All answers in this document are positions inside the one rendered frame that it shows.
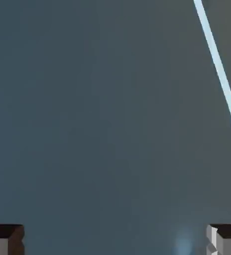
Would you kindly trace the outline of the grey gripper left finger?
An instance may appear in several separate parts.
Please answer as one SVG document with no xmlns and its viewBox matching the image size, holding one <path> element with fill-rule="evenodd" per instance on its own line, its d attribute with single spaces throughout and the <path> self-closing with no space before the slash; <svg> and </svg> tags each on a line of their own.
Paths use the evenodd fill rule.
<svg viewBox="0 0 231 255">
<path fill-rule="evenodd" d="M 25 255 L 24 225 L 0 224 L 0 255 Z"/>
</svg>

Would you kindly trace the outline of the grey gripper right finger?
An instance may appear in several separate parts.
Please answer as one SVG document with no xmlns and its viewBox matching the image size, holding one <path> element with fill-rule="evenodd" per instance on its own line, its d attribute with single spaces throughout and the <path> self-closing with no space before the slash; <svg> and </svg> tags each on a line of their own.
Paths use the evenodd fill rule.
<svg viewBox="0 0 231 255">
<path fill-rule="evenodd" d="M 210 224 L 206 236 L 206 255 L 231 255 L 231 224 Z"/>
</svg>

